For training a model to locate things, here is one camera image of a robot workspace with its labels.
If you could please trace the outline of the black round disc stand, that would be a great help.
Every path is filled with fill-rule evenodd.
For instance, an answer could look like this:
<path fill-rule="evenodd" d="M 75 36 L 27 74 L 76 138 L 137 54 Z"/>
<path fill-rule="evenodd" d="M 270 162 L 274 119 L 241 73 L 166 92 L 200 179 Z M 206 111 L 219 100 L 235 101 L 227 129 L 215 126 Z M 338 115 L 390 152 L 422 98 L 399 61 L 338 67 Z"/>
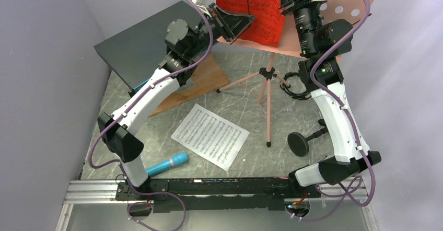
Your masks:
<path fill-rule="evenodd" d="M 322 128 L 311 135 L 305 137 L 301 133 L 291 132 L 287 137 L 287 143 L 290 150 L 298 157 L 305 157 L 309 153 L 309 141 L 328 133 L 328 128 L 324 119 L 318 120 L 318 124 Z"/>

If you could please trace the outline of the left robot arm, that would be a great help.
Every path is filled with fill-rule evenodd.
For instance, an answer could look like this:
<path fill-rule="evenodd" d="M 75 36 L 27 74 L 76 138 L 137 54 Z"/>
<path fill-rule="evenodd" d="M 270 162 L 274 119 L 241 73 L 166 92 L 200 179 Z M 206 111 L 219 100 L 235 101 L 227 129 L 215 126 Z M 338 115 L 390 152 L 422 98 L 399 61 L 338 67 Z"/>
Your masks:
<path fill-rule="evenodd" d="M 250 14 L 230 13 L 211 3 L 206 11 L 196 4 L 191 7 L 201 21 L 191 27 L 185 20 L 176 19 L 167 28 L 167 53 L 151 78 L 135 95 L 112 114 L 98 118 L 100 135 L 128 182 L 129 192 L 142 200 L 151 192 L 150 176 L 145 170 L 141 153 L 144 144 L 135 136 L 151 113 L 173 92 L 186 84 L 197 66 L 209 55 L 216 40 L 236 40 L 253 23 Z"/>

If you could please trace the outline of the white sheet music paper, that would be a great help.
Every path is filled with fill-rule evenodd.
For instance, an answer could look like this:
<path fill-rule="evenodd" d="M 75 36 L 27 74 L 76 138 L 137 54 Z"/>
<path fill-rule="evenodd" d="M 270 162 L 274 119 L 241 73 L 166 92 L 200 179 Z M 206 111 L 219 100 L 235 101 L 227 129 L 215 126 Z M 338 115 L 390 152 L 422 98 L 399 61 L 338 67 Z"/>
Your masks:
<path fill-rule="evenodd" d="M 228 171 L 250 132 L 195 104 L 171 138 Z"/>

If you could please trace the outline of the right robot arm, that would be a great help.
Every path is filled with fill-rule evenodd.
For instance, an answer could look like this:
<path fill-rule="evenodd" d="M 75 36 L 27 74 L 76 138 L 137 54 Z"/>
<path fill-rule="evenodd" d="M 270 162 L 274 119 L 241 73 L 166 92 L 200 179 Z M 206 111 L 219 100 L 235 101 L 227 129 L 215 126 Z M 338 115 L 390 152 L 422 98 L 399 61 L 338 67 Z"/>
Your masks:
<path fill-rule="evenodd" d="M 281 0 L 279 11 L 292 15 L 302 61 L 299 77 L 316 102 L 330 134 L 334 155 L 290 173 L 288 191 L 300 197 L 314 184 L 338 184 L 381 162 L 362 137 L 346 96 L 344 77 L 337 62 L 352 48 L 353 34 L 362 25 L 340 18 L 324 23 L 320 7 L 331 0 Z"/>

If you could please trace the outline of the red sheet music booklet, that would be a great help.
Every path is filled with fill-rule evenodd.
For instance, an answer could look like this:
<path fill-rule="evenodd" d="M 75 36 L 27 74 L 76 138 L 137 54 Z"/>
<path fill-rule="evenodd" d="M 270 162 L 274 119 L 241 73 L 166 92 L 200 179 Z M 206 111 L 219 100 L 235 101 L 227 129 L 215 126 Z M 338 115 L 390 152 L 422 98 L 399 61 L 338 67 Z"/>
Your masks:
<path fill-rule="evenodd" d="M 269 47 L 279 45 L 284 16 L 280 13 L 281 0 L 216 0 L 216 4 L 231 13 L 253 15 L 251 26 L 240 36 Z"/>

